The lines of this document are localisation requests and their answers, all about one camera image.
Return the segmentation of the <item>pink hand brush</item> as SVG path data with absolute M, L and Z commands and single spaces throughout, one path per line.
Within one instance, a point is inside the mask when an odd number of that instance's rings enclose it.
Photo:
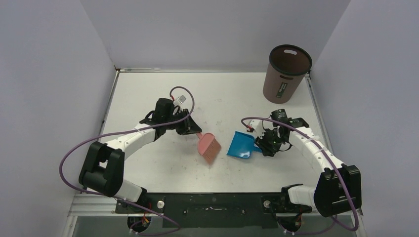
M 209 165 L 212 165 L 221 151 L 220 143 L 212 133 L 196 133 L 196 135 L 199 138 L 197 144 L 198 153 Z

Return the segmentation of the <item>blue dustpan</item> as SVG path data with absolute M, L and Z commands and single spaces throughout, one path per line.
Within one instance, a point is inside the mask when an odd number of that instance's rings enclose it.
M 262 153 L 255 144 L 255 138 L 246 133 L 235 131 L 227 155 L 234 158 L 249 159 L 253 152 Z

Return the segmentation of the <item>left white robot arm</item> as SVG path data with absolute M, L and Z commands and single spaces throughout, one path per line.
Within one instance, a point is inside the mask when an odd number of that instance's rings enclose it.
M 134 127 L 134 132 L 124 134 L 105 143 L 94 142 L 85 157 L 79 183 L 107 197 L 128 200 L 134 212 L 142 212 L 147 207 L 146 190 L 124 179 L 125 160 L 143 146 L 163 136 L 167 130 L 175 130 L 179 135 L 199 133 L 202 129 L 186 117 L 188 109 L 182 108 L 185 96 L 175 100 L 160 98 L 155 109 Z

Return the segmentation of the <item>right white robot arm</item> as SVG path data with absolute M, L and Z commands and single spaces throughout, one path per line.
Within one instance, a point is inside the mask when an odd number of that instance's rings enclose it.
M 256 134 L 254 143 L 264 156 L 273 157 L 282 145 L 289 144 L 319 173 L 315 187 L 295 184 L 282 188 L 285 195 L 280 196 L 279 205 L 284 211 L 305 205 L 330 217 L 361 207 L 360 170 L 336 158 L 303 118 L 291 118 L 284 109 L 278 109 L 269 118 L 250 120 L 247 129 Z

